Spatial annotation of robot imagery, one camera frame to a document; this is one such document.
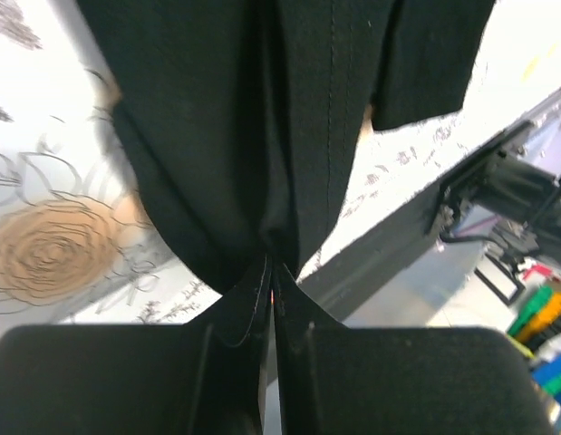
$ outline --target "seam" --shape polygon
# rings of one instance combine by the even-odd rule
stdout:
[[[262,297],[262,287],[264,285],[264,278],[266,277],[266,274],[268,272],[268,256],[264,257],[264,270],[262,271],[262,275],[260,276],[260,285],[258,286],[258,288],[256,289],[258,291],[258,294],[256,296],[256,303],[254,304],[254,309],[252,311],[252,317],[250,317],[250,322],[247,326],[246,329],[246,333],[244,333],[244,336],[240,339],[240,341],[237,344],[232,344],[229,347],[231,348],[238,348],[240,347],[245,341],[246,339],[249,337],[250,333],[252,333],[252,326],[254,325],[254,321],[256,320],[256,314],[258,311],[258,307],[260,305],[260,298]]]
[[[349,134],[349,99],[351,95],[351,68],[353,67],[353,12],[351,0],[347,2],[349,7],[349,63],[346,65],[346,96],[344,98],[344,132],[343,144],[346,144]]]
[[[328,180],[326,186],[326,233],[328,233],[330,228],[330,209],[331,209],[331,145],[332,145],[332,133],[333,133],[333,85],[334,85],[334,1],[331,0],[331,72],[330,80],[328,84],[328,144],[327,144],[327,164],[328,164]]]

